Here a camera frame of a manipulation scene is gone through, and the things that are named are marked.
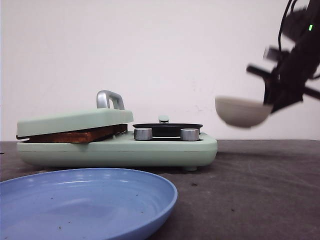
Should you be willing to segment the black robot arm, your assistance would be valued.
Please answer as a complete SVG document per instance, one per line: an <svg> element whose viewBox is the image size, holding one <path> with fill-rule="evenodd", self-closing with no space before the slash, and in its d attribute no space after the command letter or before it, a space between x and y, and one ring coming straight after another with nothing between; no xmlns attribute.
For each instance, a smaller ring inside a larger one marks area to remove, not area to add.
<svg viewBox="0 0 320 240"><path fill-rule="evenodd" d="M308 95L320 98L317 90L306 86L308 80L317 80L320 74L320 2L310 0L307 7L295 9L296 1L290 0L285 8L278 37L285 36L294 42L291 50L269 47L264 58L276 66L268 72L254 65L246 71L264 80L263 104L271 107L271 113L303 101Z"/></svg>

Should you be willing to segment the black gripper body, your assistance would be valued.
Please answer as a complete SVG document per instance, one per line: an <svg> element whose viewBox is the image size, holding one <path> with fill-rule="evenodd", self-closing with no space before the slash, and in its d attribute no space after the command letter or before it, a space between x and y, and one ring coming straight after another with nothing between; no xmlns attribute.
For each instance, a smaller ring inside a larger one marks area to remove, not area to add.
<svg viewBox="0 0 320 240"><path fill-rule="evenodd" d="M303 95L320 99L318 90L306 87L306 81L316 79L314 76L320 60L318 57L303 57L298 51L279 51L279 59L271 71L266 71L255 65L249 64L246 71L264 79L272 79L275 85L286 85L303 90Z"/></svg>

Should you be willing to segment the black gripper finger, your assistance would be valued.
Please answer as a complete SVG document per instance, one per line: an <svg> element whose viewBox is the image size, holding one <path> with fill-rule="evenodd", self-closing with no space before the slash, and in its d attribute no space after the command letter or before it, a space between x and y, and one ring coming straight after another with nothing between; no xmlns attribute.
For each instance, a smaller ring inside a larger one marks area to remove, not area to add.
<svg viewBox="0 0 320 240"><path fill-rule="evenodd" d="M275 86L273 80L271 78L264 78L264 97L263 104L264 105L273 105L274 100L274 92Z"/></svg>
<svg viewBox="0 0 320 240"><path fill-rule="evenodd" d="M303 101L303 89L281 84L276 84L271 89L273 94L272 114L292 104Z"/></svg>

